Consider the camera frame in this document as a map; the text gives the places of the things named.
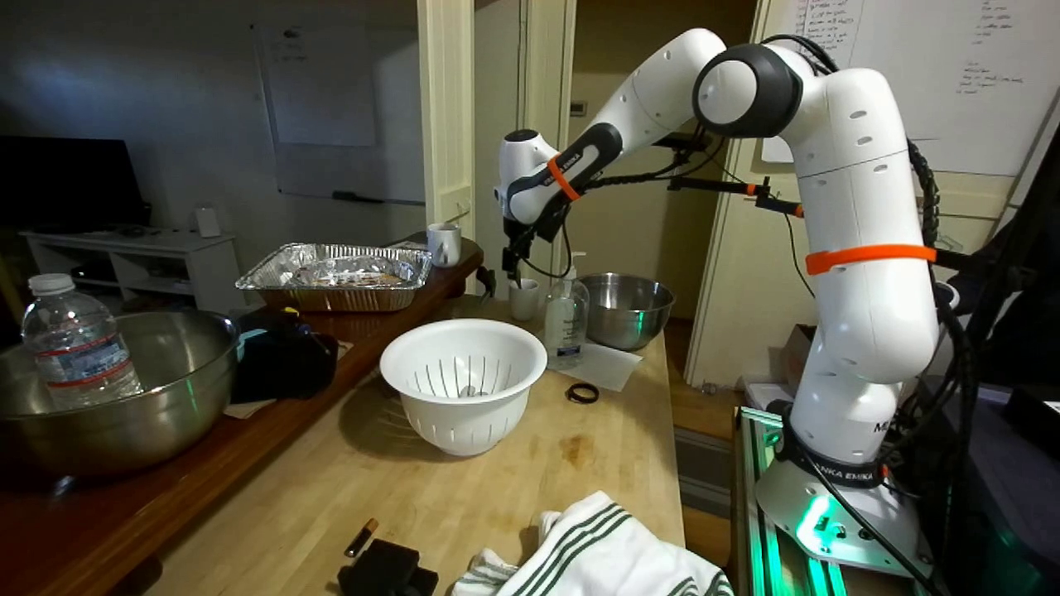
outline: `dish towel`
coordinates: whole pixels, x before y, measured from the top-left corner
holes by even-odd
[[[656,540],[603,491],[563,515],[548,510],[539,533],[523,568],[477,553],[449,596],[731,596],[715,564]]]

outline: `foil container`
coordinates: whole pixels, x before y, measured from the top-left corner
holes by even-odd
[[[299,313],[400,313],[427,276],[427,244],[288,243],[247,269],[235,288]]]

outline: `metal pot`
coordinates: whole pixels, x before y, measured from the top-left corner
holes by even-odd
[[[590,291],[586,336],[618,352],[646,348],[668,320],[672,291],[661,282],[603,272],[580,277]]]
[[[0,355],[0,454],[56,476],[107,476],[163,464],[194,444],[225,410],[235,341],[198,313],[119,316],[136,398],[49,410],[24,348]]]

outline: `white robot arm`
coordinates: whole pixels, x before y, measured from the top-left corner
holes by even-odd
[[[495,188],[509,234],[502,269],[526,260],[534,234],[554,240],[611,161],[692,120],[719,135],[792,145],[819,336],[784,444],[794,464],[842,487],[879,487],[899,390],[937,344],[935,252],[921,240],[906,140],[881,72],[819,72],[816,55],[784,42],[724,50],[709,29],[676,36],[628,72],[569,150],[556,152],[531,129],[502,140]]]

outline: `white colander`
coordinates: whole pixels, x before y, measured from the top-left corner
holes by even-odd
[[[393,339],[381,355],[406,425],[454,456],[502,442],[548,367],[543,344],[506,320],[454,317]]]

